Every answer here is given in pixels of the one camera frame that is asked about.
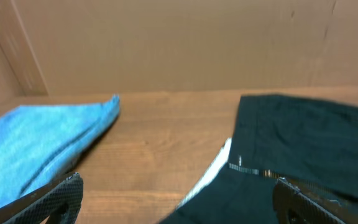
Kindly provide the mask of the black shorts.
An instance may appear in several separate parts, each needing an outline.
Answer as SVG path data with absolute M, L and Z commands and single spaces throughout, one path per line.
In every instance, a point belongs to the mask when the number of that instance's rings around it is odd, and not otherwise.
M 294 178 L 358 214 L 358 107 L 243 96 L 228 160 L 165 223 L 276 223 L 273 175 Z

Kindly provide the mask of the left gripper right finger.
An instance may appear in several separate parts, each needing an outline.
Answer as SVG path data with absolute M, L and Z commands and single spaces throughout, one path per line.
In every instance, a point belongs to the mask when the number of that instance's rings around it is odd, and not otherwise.
M 307 185 L 284 177 L 277 179 L 272 203 L 279 224 L 358 224 L 349 202 L 326 199 Z

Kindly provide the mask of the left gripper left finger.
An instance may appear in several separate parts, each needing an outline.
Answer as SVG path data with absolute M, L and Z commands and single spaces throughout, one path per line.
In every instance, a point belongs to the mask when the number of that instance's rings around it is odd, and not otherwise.
M 83 179 L 71 172 L 0 208 L 0 223 L 74 224 L 82 199 Z

